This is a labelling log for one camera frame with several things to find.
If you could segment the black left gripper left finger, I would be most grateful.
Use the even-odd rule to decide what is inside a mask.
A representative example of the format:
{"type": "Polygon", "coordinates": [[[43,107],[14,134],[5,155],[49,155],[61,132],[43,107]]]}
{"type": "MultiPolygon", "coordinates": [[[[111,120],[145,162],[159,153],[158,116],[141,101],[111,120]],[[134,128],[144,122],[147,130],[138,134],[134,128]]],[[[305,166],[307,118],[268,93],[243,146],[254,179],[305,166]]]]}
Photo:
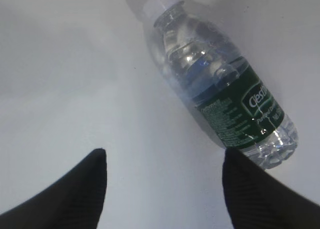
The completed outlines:
{"type": "Polygon", "coordinates": [[[107,190],[107,153],[94,149],[67,174],[0,216],[2,229],[95,229],[107,190]]]}

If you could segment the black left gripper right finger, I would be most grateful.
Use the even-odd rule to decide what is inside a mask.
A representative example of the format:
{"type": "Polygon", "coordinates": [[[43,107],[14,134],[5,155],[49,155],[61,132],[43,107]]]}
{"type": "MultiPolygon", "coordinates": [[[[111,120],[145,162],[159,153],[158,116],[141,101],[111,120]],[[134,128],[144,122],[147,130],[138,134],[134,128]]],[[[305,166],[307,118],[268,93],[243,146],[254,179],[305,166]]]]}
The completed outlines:
{"type": "Polygon", "coordinates": [[[224,201],[235,229],[318,229],[320,206],[288,188],[237,149],[222,167],[224,201]]]}

